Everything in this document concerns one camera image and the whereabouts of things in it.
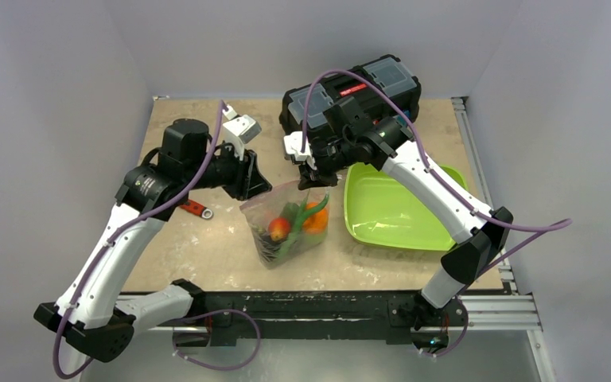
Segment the clear zip top bag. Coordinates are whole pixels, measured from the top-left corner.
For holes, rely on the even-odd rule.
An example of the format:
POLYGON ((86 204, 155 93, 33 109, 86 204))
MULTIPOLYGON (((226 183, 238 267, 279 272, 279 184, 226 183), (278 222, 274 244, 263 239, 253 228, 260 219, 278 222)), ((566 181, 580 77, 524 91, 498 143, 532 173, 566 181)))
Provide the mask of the clear zip top bag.
POLYGON ((325 242, 331 190, 300 190, 290 181, 240 206, 265 268, 278 267, 325 242))

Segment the black metal base frame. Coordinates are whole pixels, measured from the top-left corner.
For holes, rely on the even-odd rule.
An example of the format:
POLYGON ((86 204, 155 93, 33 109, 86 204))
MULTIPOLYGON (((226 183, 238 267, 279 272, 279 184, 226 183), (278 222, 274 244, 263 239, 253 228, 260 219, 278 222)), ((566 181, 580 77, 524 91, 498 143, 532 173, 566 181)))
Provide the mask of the black metal base frame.
POLYGON ((239 339, 369 340, 440 351, 463 329, 527 331, 540 320, 530 296, 464 295, 437 313, 417 305, 412 290, 217 291, 193 305, 189 319, 158 330, 199 333, 212 346, 239 339))

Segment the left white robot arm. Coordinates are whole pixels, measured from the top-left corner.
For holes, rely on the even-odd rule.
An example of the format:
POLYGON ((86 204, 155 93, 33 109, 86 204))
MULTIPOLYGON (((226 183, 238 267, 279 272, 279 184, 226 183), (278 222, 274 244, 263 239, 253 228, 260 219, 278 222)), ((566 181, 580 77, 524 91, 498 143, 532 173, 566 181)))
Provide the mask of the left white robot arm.
POLYGON ((44 302, 34 317, 79 353, 95 361, 118 357, 139 333, 162 323, 201 322, 205 294, 179 279, 165 289, 129 302, 122 288, 150 241, 193 189, 221 188, 245 201, 270 190, 249 142, 261 131, 247 115, 221 124, 215 132, 197 119, 178 119, 162 143, 124 177, 105 231, 72 285, 55 301, 44 302))

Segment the green fake apple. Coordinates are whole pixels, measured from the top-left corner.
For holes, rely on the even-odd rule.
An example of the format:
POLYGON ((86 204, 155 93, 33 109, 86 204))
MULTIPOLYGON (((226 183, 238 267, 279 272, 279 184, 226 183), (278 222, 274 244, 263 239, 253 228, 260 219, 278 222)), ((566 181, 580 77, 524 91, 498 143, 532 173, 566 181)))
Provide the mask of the green fake apple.
POLYGON ((302 237, 302 248, 307 250, 321 244, 326 239, 327 235, 327 231, 319 233, 306 232, 302 237))

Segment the green plastic tray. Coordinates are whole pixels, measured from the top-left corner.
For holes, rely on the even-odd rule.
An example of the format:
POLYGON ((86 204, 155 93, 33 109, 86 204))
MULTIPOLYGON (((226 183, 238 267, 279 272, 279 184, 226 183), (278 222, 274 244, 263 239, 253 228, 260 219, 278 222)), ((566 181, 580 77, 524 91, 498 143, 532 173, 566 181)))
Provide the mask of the green plastic tray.
POLYGON ((422 202, 372 166, 349 167, 343 205, 348 232, 363 244, 419 251, 446 251, 455 245, 422 202))

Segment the orange fake fruit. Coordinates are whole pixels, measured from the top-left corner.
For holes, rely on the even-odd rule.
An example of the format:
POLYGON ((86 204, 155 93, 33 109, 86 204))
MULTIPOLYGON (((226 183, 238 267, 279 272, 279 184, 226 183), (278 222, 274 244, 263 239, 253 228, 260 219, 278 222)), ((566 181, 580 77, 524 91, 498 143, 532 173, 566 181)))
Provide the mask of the orange fake fruit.
POLYGON ((326 231, 329 225, 329 207, 326 205, 321 211, 309 216, 302 225, 302 231, 317 235, 326 231))

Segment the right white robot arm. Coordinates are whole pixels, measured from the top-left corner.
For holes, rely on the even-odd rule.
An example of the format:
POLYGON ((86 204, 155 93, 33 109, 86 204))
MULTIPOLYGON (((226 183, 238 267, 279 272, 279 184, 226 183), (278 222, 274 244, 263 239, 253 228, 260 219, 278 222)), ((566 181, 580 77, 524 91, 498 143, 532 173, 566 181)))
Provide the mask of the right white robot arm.
POLYGON ((286 156, 299 164, 300 189, 334 186, 337 172, 358 162, 396 180, 442 223, 455 245, 422 288, 415 302, 417 318, 433 324, 446 304, 470 286, 506 244, 509 230, 494 224, 513 220, 504 207, 493 209, 447 178, 431 158, 421 155, 418 137, 395 117, 372 122, 351 97, 325 111, 327 126, 306 137, 293 132, 283 139, 286 156))

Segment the green fake bean pod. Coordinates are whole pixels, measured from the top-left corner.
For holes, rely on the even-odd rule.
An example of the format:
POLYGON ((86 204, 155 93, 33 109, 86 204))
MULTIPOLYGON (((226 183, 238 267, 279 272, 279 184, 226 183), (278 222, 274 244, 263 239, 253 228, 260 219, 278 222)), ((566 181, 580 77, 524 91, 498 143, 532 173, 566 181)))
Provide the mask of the green fake bean pod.
POLYGON ((309 216, 321 211, 326 205, 329 207, 329 199, 329 193, 325 193, 319 201, 309 201, 308 198, 304 198, 297 205, 297 208, 294 210, 294 218, 291 221, 290 234, 282 242, 281 249, 278 252, 278 260, 287 259, 305 251, 302 248, 302 237, 305 234, 302 231, 302 225, 309 216))

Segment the red handled adjustable wrench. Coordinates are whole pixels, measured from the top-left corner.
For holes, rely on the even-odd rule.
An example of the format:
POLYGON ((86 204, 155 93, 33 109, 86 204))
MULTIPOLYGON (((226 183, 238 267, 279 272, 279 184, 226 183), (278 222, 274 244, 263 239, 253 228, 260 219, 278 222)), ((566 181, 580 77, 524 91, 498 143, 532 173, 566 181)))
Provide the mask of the red handled adjustable wrench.
POLYGON ((204 220, 211 220, 214 217, 214 212, 211 209, 192 199, 188 199, 179 205, 179 208, 204 220))

